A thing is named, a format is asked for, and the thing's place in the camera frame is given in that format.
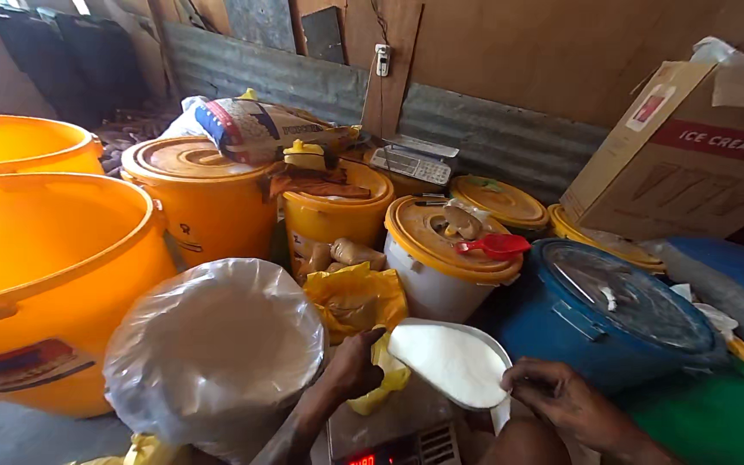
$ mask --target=red plastic scoop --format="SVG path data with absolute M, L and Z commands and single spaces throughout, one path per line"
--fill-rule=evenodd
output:
M 530 242 L 516 234 L 487 234 L 472 242 L 458 242 L 455 249 L 458 253 L 481 249 L 493 260 L 507 261 L 524 251 L 530 250 Z

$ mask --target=cardboard box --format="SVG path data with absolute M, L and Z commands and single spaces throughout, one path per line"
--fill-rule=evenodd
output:
M 634 240 L 744 226 L 744 108 L 712 105 L 721 66 L 656 71 L 561 197 L 570 219 Z

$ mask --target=white bucket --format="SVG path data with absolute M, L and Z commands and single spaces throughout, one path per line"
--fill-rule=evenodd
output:
M 464 322 L 487 299 L 495 284 L 479 284 L 445 275 L 408 254 L 392 234 L 386 235 L 386 266 L 398 271 L 407 295 L 409 315 L 446 322 Z M 515 275 L 510 282 L 518 278 Z

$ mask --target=yellow plastic bag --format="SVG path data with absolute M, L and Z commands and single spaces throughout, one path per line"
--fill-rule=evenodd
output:
M 407 297 L 395 270 L 373 271 L 365 261 L 334 273 L 318 271 L 308 276 L 304 292 L 329 329 L 329 342 L 340 344 L 347 336 L 383 324 L 392 331 L 407 314 Z
M 79 465 L 188 465 L 189 448 L 160 443 L 151 434 L 133 434 L 130 449 L 123 457 L 101 457 Z
M 384 403 L 390 392 L 400 391 L 406 387 L 412 373 L 406 365 L 389 355 L 386 350 L 390 335 L 391 333 L 387 332 L 372 346 L 372 363 L 384 370 L 384 380 L 381 381 L 380 387 L 373 389 L 366 396 L 346 401 L 349 407 L 361 415 L 371 414 Z

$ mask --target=concrete floor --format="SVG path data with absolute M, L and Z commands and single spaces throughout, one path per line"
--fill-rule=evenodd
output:
M 124 456 L 130 430 L 114 415 L 71 419 L 0 402 L 0 465 L 64 465 Z

